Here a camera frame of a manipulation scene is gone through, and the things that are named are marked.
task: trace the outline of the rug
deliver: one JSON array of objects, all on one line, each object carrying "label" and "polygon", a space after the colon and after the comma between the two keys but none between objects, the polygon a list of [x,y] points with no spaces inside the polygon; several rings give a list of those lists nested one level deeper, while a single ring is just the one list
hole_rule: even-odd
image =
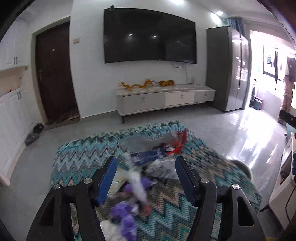
[{"label": "rug", "polygon": [[[82,179],[91,177],[96,169],[103,167],[110,155],[115,156],[118,166],[127,170],[122,154],[126,152],[118,141],[132,135],[144,135],[147,138],[158,138],[168,131],[182,131],[185,126],[178,121],[167,121],[142,125],[117,132],[101,133],[86,139],[75,140],[61,146],[56,154],[50,186],[61,183],[63,186],[78,184]],[[209,148],[204,141],[197,138],[190,130],[180,156],[187,164],[198,171],[202,177],[209,178],[216,185],[230,186],[238,183],[245,192],[254,211],[257,213],[261,196],[248,177],[237,166]],[[148,191],[148,201],[152,206],[151,214],[136,217],[137,240],[156,241],[187,239],[194,221],[196,208],[191,206],[181,188],[180,182],[154,180],[156,184]],[[116,200],[107,201],[96,208],[99,221],[108,219],[110,209],[119,201],[128,198],[127,194],[118,194]],[[217,204],[212,240],[217,240],[221,220],[221,204]],[[72,225],[75,240],[80,241],[79,225],[72,209]]]}]

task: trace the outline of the wall-mounted tv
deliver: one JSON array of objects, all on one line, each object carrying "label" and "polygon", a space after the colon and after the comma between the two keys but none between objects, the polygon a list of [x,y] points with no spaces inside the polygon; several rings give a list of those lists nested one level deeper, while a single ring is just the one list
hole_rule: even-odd
[{"label": "wall-mounted tv", "polygon": [[196,64],[195,22],[168,13],[104,10],[105,63],[165,60]]}]

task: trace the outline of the door handle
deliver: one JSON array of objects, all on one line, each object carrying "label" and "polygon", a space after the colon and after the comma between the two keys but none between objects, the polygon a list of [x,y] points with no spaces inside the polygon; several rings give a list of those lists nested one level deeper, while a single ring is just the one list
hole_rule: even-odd
[{"label": "door handle", "polygon": [[42,73],[43,71],[41,69],[39,69],[39,81],[41,82],[42,81]]}]

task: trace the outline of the refrigerator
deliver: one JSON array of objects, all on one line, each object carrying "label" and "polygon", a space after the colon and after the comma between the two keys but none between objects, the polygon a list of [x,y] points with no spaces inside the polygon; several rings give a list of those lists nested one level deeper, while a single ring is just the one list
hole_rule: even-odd
[{"label": "refrigerator", "polygon": [[249,74],[247,39],[231,27],[208,28],[206,85],[216,90],[213,106],[241,109]]}]

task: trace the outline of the light switch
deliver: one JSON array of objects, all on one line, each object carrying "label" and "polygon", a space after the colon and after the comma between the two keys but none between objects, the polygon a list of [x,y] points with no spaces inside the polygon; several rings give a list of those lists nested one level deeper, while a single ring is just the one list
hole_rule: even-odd
[{"label": "light switch", "polygon": [[77,44],[77,43],[79,43],[79,42],[80,42],[80,38],[76,38],[76,39],[73,40],[73,43],[74,43],[74,44]]}]

